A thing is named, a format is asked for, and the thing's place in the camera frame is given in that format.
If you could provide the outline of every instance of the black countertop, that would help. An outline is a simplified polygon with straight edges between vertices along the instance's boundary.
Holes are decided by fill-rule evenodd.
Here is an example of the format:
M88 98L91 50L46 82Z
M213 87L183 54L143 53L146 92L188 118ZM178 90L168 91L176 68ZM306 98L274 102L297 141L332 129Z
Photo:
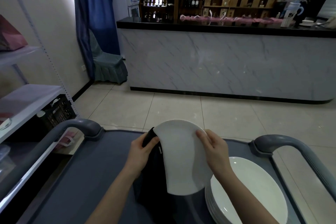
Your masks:
M232 26L222 25L222 22L206 21L177 21L157 22L153 19L142 20L138 17L126 17L117 21L118 28L146 29L146 30L167 30L167 31L188 31L188 32L209 32L209 33L231 33L231 34L252 34L252 35L285 35L305 37L336 38L336 30L326 29L321 26L303 27L290 26L281 28L280 24L252 23L252 25L232 23Z

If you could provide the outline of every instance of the forearm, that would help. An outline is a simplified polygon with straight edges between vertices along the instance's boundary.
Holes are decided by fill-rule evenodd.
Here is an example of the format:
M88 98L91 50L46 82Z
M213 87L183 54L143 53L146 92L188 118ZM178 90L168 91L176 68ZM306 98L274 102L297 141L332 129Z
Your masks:
M86 224L117 224L135 177L123 169L108 188Z
M243 224L279 224L232 170L218 180Z

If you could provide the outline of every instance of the tile floor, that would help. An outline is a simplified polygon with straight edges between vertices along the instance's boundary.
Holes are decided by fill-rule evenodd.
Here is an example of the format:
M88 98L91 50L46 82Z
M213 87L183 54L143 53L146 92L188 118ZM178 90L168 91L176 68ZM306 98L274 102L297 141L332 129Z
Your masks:
M295 137L336 177L336 102L303 105L130 91L126 83L96 83L75 102L83 118L106 129L147 132L172 118L190 120L223 138L250 141L264 134ZM311 224L335 223L336 203L301 154L282 147L274 154L281 174Z

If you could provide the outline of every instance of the black baseboard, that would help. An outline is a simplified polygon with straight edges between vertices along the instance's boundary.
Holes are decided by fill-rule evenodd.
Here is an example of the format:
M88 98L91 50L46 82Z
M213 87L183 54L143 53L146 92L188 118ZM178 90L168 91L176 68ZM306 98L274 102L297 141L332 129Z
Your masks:
M326 104L326 103L329 103L333 100L333 99L329 99L329 100L314 101L314 100L256 97L256 96L196 92L196 91L183 91L183 90L162 90L162 89L152 89L152 88L142 88L142 87L130 87L130 88L131 88L131 90L147 91L147 92L155 92L155 93L171 93L171 94L180 94L180 95L193 95L193 96L217 97L217 98L236 98L236 99L261 100L261 101L273 101L273 102L285 102L285 103L309 104L309 105Z
M95 81L90 80L87 84L84 85L73 97L72 101L76 101Z

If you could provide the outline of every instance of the finger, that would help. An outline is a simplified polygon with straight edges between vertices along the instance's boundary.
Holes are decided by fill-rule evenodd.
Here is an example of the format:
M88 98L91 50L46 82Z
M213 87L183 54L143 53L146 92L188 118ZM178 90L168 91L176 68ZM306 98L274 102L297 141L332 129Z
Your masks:
M216 143L218 141L218 139L221 139L216 133L214 133L210 129L206 129L205 132L207 133L208 137L210 138L212 144Z
M152 140L144 147L144 150L146 152L151 152L152 149L154 148L154 146L159 142L159 138L156 136L156 137L153 137Z
M147 134L148 134L147 132L143 133L141 136L139 136L137 139L135 139L136 144L142 146L142 142L144 141Z
M201 130L196 130L196 136L200 139L205 149L212 148L212 145L210 144L210 139L206 133Z

